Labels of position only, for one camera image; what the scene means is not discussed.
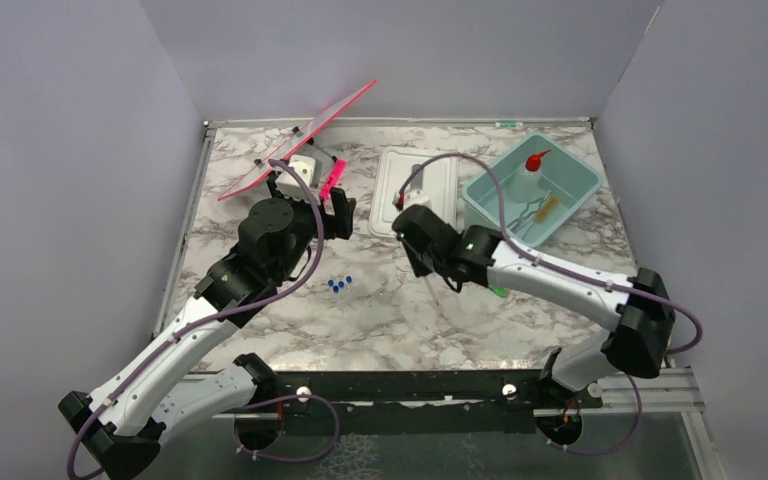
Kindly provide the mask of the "clear glass rod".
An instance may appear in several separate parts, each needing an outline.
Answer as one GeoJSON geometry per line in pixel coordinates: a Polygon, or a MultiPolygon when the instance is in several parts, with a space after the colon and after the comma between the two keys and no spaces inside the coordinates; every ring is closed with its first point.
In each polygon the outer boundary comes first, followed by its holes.
{"type": "Polygon", "coordinates": [[[423,282],[424,282],[424,284],[425,284],[425,286],[426,286],[426,288],[427,288],[427,290],[428,290],[428,292],[429,292],[429,296],[430,296],[430,297],[431,297],[431,299],[433,300],[434,304],[435,304],[437,307],[440,307],[440,306],[441,306],[441,304],[440,304],[439,298],[438,298],[438,296],[437,296],[437,294],[436,294],[436,292],[435,292],[435,290],[434,290],[434,287],[433,287],[433,285],[431,284],[431,281],[430,281],[430,277],[429,277],[429,276],[425,276],[425,277],[423,277],[423,282]]]}

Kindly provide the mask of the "green spatula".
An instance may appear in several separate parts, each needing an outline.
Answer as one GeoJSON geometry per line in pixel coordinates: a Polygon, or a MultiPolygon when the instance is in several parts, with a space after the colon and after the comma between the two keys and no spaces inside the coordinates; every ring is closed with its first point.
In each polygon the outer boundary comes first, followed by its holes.
{"type": "Polygon", "coordinates": [[[489,289],[498,297],[506,298],[509,295],[509,291],[502,287],[489,286],[489,289]]]}

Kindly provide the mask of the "white plastic lid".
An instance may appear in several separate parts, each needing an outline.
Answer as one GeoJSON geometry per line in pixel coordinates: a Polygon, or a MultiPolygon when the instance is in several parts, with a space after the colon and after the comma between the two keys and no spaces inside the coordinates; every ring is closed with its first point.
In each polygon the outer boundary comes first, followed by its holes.
{"type": "MultiPolygon", "coordinates": [[[[423,162],[439,155],[438,151],[412,147],[387,147],[383,150],[377,169],[369,231],[378,237],[392,237],[392,222],[398,215],[393,200],[404,181],[420,169],[423,162]]],[[[458,164],[453,158],[441,159],[419,172],[407,189],[419,189],[429,198],[428,206],[445,222],[456,224],[458,164]]]]}

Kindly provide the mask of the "metal wire tongs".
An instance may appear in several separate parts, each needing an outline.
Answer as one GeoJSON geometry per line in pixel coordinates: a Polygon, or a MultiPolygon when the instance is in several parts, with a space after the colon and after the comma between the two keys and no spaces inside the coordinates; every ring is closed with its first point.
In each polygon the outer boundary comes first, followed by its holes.
{"type": "Polygon", "coordinates": [[[537,212],[545,204],[545,202],[551,197],[551,195],[552,195],[551,191],[546,191],[542,196],[538,197],[537,199],[527,202],[523,210],[519,213],[519,215],[514,220],[511,220],[509,223],[506,224],[506,228],[511,233],[515,233],[521,230],[530,222],[533,222],[537,212]]]}

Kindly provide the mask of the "red capped squeeze bottle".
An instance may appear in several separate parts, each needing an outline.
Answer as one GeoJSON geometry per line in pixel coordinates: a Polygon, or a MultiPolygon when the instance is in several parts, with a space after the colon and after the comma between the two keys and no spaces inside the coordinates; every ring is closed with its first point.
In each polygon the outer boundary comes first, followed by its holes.
{"type": "Polygon", "coordinates": [[[533,153],[515,170],[508,187],[510,198],[516,202],[528,202],[535,198],[542,178],[542,163],[550,150],[533,153]]]}

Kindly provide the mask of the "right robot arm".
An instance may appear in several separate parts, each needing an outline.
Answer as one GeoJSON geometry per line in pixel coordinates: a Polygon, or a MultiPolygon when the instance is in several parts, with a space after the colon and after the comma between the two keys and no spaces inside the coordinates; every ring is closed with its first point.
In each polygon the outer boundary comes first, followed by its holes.
{"type": "Polygon", "coordinates": [[[392,228],[418,277],[436,273],[455,292],[468,283],[519,291],[599,326],[589,338],[550,354],[536,383],[545,404],[560,407],[615,373],[660,374],[675,313],[657,273],[601,273],[527,248],[496,229],[458,232],[420,205],[402,211],[392,228]]]}

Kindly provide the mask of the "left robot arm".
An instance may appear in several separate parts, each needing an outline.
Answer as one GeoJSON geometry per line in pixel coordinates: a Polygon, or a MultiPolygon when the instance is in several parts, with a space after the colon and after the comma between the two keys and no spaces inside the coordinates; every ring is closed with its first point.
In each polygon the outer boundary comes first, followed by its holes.
{"type": "Polygon", "coordinates": [[[347,240],[357,201],[334,188],[328,198],[277,190],[254,204],[238,241],[196,285],[177,317],[126,367],[89,393],[72,391],[58,408],[76,432],[67,475],[85,447],[111,479],[133,479],[171,440],[230,408],[266,408],[274,374],[256,355],[193,384],[182,379],[264,307],[299,289],[317,269],[326,241],[347,240]]]}

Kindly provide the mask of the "clear test tube rack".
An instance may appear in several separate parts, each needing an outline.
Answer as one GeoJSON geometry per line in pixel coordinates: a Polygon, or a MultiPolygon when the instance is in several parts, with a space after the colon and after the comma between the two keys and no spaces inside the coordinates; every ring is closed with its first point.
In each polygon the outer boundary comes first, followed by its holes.
{"type": "Polygon", "coordinates": [[[366,277],[358,275],[344,275],[340,277],[331,277],[325,281],[325,295],[326,299],[335,303],[337,306],[343,309],[350,309],[356,312],[366,312],[374,309],[378,303],[378,291],[373,282],[366,277]],[[343,279],[345,281],[346,276],[352,276],[353,283],[347,284],[345,291],[334,293],[328,285],[330,280],[333,280],[337,286],[338,281],[343,279]]]}

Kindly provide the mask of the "pink acrylic stand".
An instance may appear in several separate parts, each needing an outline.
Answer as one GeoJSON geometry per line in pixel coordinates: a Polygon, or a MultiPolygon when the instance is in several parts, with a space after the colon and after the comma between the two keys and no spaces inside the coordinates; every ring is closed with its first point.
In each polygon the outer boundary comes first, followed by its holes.
{"type": "Polygon", "coordinates": [[[336,117],[341,115],[349,106],[373,88],[378,81],[372,79],[358,90],[338,100],[323,109],[311,120],[301,127],[294,128],[290,135],[278,144],[270,153],[262,156],[260,162],[254,165],[248,172],[235,180],[219,197],[223,201],[248,191],[261,183],[272,171],[269,160],[285,160],[296,154],[304,145],[310,145],[310,141],[328,126],[336,117]]]}

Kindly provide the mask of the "teal plastic bin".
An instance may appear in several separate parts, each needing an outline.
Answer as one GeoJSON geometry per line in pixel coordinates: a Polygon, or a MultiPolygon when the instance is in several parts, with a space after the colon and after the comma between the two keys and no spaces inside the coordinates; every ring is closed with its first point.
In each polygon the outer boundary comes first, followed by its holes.
{"type": "Polygon", "coordinates": [[[498,228],[499,208],[511,237],[537,247],[603,186],[603,175],[548,136],[533,133],[462,188],[464,225],[498,228]]]}

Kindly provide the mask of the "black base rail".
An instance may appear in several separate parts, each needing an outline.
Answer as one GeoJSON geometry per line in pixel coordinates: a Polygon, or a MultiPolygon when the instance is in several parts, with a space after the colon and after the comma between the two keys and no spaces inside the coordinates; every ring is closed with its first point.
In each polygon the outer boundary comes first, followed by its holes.
{"type": "Polygon", "coordinates": [[[533,369],[453,371],[279,371],[253,353],[234,366],[252,375],[250,404],[234,408],[247,446],[280,437],[580,433],[577,414],[600,408],[583,390],[569,398],[540,387],[533,369]]]}

